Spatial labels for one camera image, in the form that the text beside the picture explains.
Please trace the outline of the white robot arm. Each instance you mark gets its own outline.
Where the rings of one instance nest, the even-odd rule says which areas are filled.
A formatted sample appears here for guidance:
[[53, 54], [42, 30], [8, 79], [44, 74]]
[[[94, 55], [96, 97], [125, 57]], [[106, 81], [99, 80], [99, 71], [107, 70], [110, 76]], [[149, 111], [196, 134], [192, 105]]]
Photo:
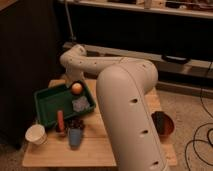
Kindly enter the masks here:
[[97, 76], [99, 110], [119, 171], [170, 171], [145, 95], [158, 81], [155, 65], [131, 57], [89, 57], [75, 45], [60, 57], [71, 81]]

